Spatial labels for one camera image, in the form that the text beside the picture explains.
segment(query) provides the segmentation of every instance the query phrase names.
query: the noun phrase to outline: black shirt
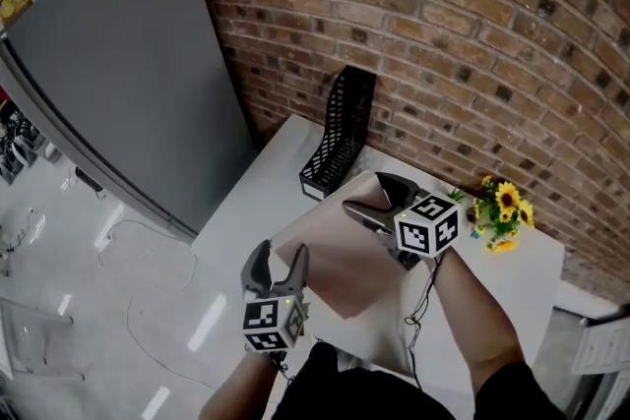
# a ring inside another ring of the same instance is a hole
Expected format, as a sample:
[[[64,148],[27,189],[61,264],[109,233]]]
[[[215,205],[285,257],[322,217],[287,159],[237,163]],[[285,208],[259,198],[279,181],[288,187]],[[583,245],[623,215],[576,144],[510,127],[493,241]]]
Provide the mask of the black shirt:
[[[430,419],[453,415],[422,390],[380,371],[337,370],[337,351],[317,343],[286,389],[274,420]],[[562,420],[525,363],[509,364],[490,377],[475,398],[474,420]]]

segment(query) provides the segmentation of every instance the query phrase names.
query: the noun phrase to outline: sunflower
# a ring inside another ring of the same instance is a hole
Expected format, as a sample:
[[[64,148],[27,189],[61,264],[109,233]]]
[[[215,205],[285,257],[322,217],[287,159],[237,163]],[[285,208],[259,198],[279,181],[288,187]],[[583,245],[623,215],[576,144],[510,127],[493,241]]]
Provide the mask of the sunflower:
[[[519,190],[511,182],[502,182],[499,184],[499,190],[495,193],[496,203],[499,204],[501,213],[509,213],[512,215],[514,210],[519,206],[521,197]]]
[[[510,222],[512,220],[512,212],[502,211],[499,214],[499,220],[501,222]]]
[[[529,227],[534,227],[534,209],[527,200],[519,203],[519,220]]]
[[[519,246],[519,242],[515,242],[514,240],[504,240],[502,242],[497,243],[494,246],[493,252],[501,253],[501,252],[509,252],[513,251]]]

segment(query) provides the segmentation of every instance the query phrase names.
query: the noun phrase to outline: forearm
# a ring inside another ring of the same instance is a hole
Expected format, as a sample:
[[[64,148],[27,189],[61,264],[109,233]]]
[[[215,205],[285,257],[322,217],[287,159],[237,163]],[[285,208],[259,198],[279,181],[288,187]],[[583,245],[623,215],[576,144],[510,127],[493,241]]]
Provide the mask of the forearm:
[[[260,420],[278,371],[266,355],[250,352],[206,402],[200,420]]]
[[[524,360],[510,319],[452,248],[442,257],[435,290],[475,393],[501,367]]]

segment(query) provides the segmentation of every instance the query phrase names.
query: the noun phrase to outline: paper sheet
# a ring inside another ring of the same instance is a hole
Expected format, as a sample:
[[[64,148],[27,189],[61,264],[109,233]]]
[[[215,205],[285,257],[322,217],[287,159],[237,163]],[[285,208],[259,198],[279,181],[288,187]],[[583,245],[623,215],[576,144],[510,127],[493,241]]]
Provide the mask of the paper sheet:
[[[366,171],[272,238],[272,249],[287,266],[300,244],[308,246],[307,285],[343,319],[399,287],[406,274],[383,238],[346,214],[342,202],[348,199],[389,206],[378,178]]]

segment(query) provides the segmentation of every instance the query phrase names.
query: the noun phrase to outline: gray refrigerator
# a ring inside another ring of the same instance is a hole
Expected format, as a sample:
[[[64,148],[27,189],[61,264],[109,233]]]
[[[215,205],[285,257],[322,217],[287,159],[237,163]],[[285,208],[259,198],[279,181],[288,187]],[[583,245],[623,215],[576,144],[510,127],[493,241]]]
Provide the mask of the gray refrigerator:
[[[124,203],[189,241],[256,153],[205,0],[37,0],[0,86]]]

